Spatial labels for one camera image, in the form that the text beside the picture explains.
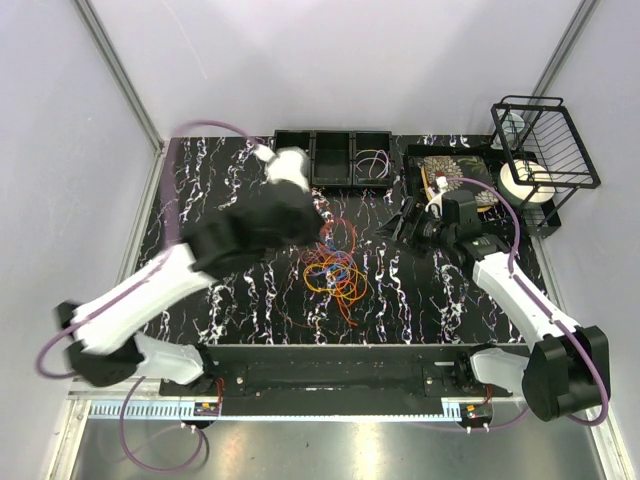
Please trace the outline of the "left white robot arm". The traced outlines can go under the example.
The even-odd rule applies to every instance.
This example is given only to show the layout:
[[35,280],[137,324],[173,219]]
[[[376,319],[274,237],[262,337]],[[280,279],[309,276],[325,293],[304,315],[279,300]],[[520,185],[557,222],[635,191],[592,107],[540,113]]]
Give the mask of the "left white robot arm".
[[111,291],[57,307],[72,339],[66,356],[73,373],[94,387],[139,375],[208,394],[216,372],[205,348],[157,340],[141,333],[142,326],[183,298],[265,261],[271,251],[314,243],[323,224],[310,191],[286,180],[214,211]]

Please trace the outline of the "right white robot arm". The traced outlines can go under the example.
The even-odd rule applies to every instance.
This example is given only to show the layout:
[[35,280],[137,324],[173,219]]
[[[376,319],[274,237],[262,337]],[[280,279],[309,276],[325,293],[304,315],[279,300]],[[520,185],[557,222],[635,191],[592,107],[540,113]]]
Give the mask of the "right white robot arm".
[[488,385],[524,397],[529,410],[548,422],[574,421],[598,408],[597,426],[609,413],[609,343],[604,332],[584,328],[554,305],[522,272],[517,248],[483,229],[475,199],[454,190],[429,205],[407,198],[377,235],[414,256],[439,249],[507,315],[524,338],[528,356],[481,346],[464,354],[454,384],[466,396]]

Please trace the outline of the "black tray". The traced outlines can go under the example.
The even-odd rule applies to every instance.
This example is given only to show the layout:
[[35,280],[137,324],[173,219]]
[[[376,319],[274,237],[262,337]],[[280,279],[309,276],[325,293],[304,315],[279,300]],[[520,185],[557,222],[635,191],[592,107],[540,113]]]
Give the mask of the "black tray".
[[[428,203],[420,173],[419,161],[426,156],[435,155],[474,155],[481,157],[487,165],[493,181],[493,187],[498,190],[498,176],[501,167],[505,164],[501,150],[492,149],[488,144],[478,146],[437,146],[437,145],[409,145],[403,155],[405,170],[406,193],[413,196],[424,205]],[[485,213],[479,213],[483,229],[488,233],[501,236],[512,236],[514,225],[511,215],[499,201]]]

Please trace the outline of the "black three-compartment bin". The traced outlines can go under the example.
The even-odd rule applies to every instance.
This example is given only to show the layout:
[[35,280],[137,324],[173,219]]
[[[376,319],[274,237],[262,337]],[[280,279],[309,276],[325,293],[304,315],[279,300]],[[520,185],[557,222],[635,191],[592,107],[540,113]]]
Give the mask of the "black three-compartment bin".
[[394,182],[389,131],[275,130],[273,147],[299,147],[309,156],[314,187],[388,189]]

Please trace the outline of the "white ceramic bowl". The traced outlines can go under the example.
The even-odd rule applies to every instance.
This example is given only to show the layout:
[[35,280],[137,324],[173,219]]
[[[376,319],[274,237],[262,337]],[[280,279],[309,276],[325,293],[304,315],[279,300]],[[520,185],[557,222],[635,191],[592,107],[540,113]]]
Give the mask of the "white ceramic bowl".
[[533,209],[553,198],[555,188],[544,167],[530,160],[515,160],[514,165],[519,180],[534,182],[539,187],[534,192],[534,185],[516,183],[510,165],[505,163],[500,169],[498,191],[513,207]]

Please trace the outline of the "pale blue cup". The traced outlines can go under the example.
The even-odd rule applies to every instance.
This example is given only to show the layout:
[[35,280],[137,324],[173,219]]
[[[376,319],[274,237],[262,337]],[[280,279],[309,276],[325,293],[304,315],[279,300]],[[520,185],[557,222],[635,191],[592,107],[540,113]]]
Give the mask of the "pale blue cup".
[[523,132],[526,123],[523,118],[516,113],[506,114],[503,110],[499,110],[498,113],[502,119],[502,131],[506,140],[506,145],[510,150],[513,150],[519,142],[520,134]]

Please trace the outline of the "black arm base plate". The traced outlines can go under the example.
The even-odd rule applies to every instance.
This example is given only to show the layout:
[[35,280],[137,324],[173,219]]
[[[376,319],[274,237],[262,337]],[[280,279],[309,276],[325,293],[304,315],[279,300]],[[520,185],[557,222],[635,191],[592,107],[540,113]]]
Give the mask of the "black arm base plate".
[[[215,346],[213,379],[163,381],[162,397],[222,395],[226,419],[334,420],[454,417],[444,401],[481,403],[509,392],[462,374],[465,345]],[[220,379],[222,387],[213,380]]]

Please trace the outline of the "aluminium ruler rail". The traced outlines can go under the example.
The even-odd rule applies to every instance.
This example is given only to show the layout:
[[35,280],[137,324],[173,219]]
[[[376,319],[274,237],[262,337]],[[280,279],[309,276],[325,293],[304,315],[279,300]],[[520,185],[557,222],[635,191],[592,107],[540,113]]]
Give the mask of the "aluminium ruler rail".
[[186,400],[132,400],[126,407],[117,400],[93,401],[89,409],[90,419],[119,420],[176,420],[176,421],[294,421],[294,422],[462,422],[479,420],[476,410],[468,412],[459,403],[442,401],[435,413],[424,414],[328,414],[328,415],[285,415],[285,414],[233,414],[225,412],[215,402]]

